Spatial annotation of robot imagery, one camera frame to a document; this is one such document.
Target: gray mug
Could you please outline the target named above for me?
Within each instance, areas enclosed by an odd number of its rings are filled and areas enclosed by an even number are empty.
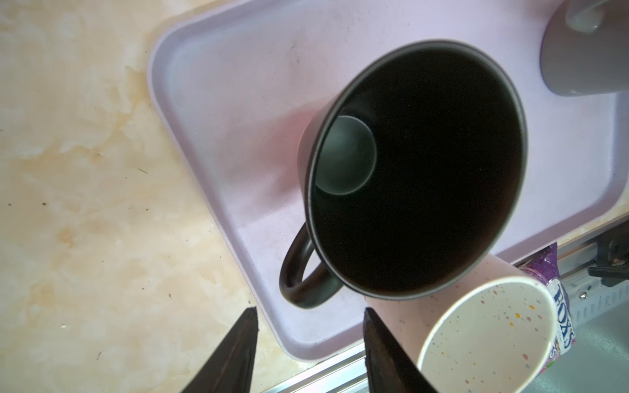
[[[540,65],[561,96],[629,90],[629,1],[566,1],[548,24]]]
[[[411,299],[463,276],[498,239],[523,181],[525,119],[487,55],[421,42],[362,71],[298,150],[306,223],[282,264],[282,295],[303,308],[343,285]],[[303,279],[313,251],[321,264]]]

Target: paper cup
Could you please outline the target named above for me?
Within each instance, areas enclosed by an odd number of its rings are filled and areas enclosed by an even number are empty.
[[[546,288],[494,255],[430,296],[365,300],[440,392],[522,391],[556,332]]]

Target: beige marble surface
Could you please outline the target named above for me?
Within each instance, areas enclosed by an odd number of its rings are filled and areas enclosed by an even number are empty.
[[[0,0],[0,391],[177,392],[255,304],[145,82],[205,3]],[[260,316],[252,391],[308,366]]]

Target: snack packet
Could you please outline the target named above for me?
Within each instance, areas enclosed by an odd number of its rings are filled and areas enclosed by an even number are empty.
[[[557,306],[557,321],[559,323],[557,325],[557,334],[555,335],[555,345],[548,355],[546,365],[540,372],[542,374],[561,355],[568,352],[572,344],[576,342],[574,328],[572,327],[572,317],[570,316],[570,300],[568,300],[564,286],[559,280],[557,244],[553,243],[544,248],[530,262],[521,266],[520,270],[546,285]]]

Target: cup rim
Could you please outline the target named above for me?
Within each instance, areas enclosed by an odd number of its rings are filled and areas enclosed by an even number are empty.
[[[424,359],[426,358],[426,354],[428,353],[428,349],[430,347],[430,343],[431,343],[432,339],[436,336],[436,334],[439,331],[439,329],[446,322],[446,320],[454,312],[456,312],[456,310],[458,310],[458,308],[463,303],[465,303],[466,301],[468,301],[469,299],[471,299],[472,297],[474,297],[475,295],[477,295],[478,293],[480,293],[480,292],[482,292],[484,290],[487,290],[487,289],[490,289],[492,287],[495,287],[496,285],[504,285],[504,284],[523,284],[523,285],[527,285],[527,286],[537,290],[538,292],[540,292],[542,294],[542,296],[548,302],[551,310],[552,310],[553,307],[555,307],[555,300],[550,295],[550,292],[546,289],[546,286],[543,285],[538,280],[532,278],[532,277],[525,276],[525,275],[521,275],[521,276],[520,275],[515,275],[515,276],[499,277],[497,279],[493,279],[493,280],[487,281],[487,282],[485,282],[485,283],[483,283],[483,284],[473,288],[468,293],[466,293],[464,296],[459,298],[456,302],[454,302],[439,317],[439,319],[437,320],[435,325],[432,327],[430,332],[426,335],[426,339],[424,340],[424,344],[421,347],[419,357],[417,358],[417,361],[415,362],[415,365],[417,366],[417,368],[419,370],[421,370],[421,365],[423,364]],[[521,392],[528,384],[530,384],[537,377],[537,375],[540,373],[540,371],[542,371],[542,368],[544,367],[544,365],[546,364],[546,361],[548,360],[548,354],[550,353],[550,350],[554,346],[554,343],[555,343],[555,332],[557,331],[557,324],[558,324],[557,318],[556,318],[556,316],[554,314],[552,315],[551,318],[549,318],[549,320],[551,321],[551,329],[550,329],[551,336],[547,337],[546,350],[545,350],[545,353],[547,355],[542,357],[535,364],[535,366],[533,366],[533,364],[530,364],[531,365],[531,370],[530,370],[530,374],[529,374],[528,378],[522,383],[522,386],[520,386],[517,390],[514,391],[514,393]]]

